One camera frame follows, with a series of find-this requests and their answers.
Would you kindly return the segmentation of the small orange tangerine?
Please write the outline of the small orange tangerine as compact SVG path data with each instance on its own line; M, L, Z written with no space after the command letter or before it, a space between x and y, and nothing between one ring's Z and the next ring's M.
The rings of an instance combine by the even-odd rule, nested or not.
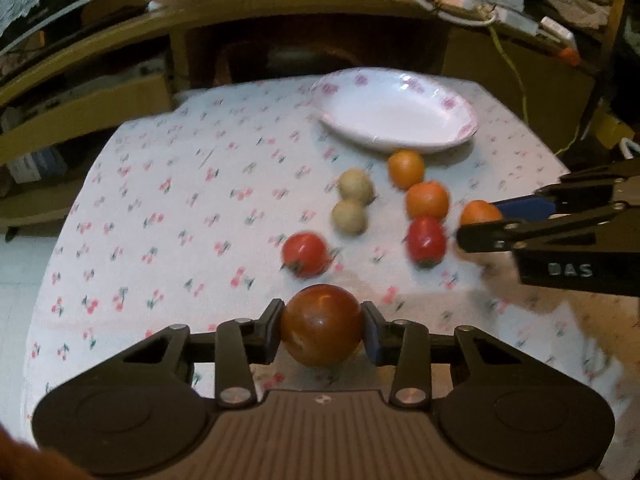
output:
M459 226L493 222L503 219L502 212L492 203L484 200L472 200L467 203L460 214Z
M405 195L407 216L433 217L439 221L447 217L450 197L448 190L437 181L424 181L413 185Z
M417 152L398 151L387 159L387 172L393 186L398 190L405 191L423 181L424 160Z

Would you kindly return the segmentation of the large dark red tomato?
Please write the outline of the large dark red tomato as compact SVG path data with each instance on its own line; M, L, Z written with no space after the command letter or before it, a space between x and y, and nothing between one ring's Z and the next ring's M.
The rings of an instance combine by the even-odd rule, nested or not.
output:
M330 367L347 360L360 345L363 310L346 289L311 285L285 304L281 339L292 358L306 367Z

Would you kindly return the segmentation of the small red tomato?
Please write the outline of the small red tomato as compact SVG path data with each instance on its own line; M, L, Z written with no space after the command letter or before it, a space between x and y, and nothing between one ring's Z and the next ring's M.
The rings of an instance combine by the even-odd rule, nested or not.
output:
M434 217L415 218L408 227L406 247L409 259L418 268L437 266L447 250L444 228Z
M326 272L332 257L326 240L315 232L289 236L281 249L281 268L296 278L314 278Z

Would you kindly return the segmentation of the small brown kiwi fruit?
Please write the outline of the small brown kiwi fruit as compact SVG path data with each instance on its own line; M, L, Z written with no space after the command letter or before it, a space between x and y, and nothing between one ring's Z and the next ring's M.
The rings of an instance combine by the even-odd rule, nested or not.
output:
M334 229L344 235L357 236L367 231L369 221L366 208L358 200L340 200L331 211Z
M338 192L343 200L356 200L369 205L375 199L375 188L369 175L362 169L350 168L337 180Z

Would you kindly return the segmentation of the cherry print tablecloth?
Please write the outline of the cherry print tablecloth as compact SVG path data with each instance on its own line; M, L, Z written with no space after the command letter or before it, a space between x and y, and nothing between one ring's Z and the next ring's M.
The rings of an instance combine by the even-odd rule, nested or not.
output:
M316 121L307 78L220 87L173 113L128 122L90 169L44 271L26 344L22 416L51 389L164 327L209 332L256 318L303 287L281 268L291 235L333 257L323 281L386 318L434 333L470 324L596 389L611 404L609 479L639 468L639 321L634 298L524 286L507 254L450 245L427 270L408 259L404 196L386 161ZM337 180L375 188L367 231L337 232Z

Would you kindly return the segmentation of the small red object on cabinet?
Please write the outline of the small red object on cabinet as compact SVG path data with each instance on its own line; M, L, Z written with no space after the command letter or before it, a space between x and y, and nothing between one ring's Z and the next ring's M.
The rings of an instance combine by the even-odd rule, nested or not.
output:
M572 67L577 67L582 62L579 52L573 48L564 48L556 56L562 62Z

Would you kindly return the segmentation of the white power strip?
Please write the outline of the white power strip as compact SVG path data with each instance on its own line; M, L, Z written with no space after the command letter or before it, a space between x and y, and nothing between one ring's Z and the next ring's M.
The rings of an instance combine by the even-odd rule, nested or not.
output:
M539 23L539 26L547 34L551 35L555 39L559 40L565 47L577 51L577 44L574 36L574 32L561 25L552 18L545 16Z

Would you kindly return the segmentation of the white floral plate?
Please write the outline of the white floral plate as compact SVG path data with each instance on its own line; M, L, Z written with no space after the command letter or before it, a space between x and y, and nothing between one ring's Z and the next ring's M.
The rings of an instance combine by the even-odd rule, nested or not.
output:
M310 104L329 132L381 153L432 154L472 139L472 105L431 76L361 67L327 74L309 89Z

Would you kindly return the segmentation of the white set-top box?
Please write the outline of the white set-top box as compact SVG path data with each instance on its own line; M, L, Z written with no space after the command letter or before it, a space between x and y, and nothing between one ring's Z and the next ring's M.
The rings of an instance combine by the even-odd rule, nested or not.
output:
M488 6L484 6L484 10L498 25L517 30L528 36L536 36L538 34L538 23L521 13L496 4L488 4Z

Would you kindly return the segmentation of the wooden tv cabinet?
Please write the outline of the wooden tv cabinet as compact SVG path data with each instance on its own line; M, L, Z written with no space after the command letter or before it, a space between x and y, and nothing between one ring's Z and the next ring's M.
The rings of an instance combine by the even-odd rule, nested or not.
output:
M517 32L439 21L410 0L226 0L220 8L138 15L55 52L1 86L3 108L42 102L96 78L103 87L48 108L2 136L9 159L130 119L166 112L181 91L389 67L475 81L506 107L527 93L530 128L570 169L610 159L602 142L570 142L587 125L612 64L567 56Z

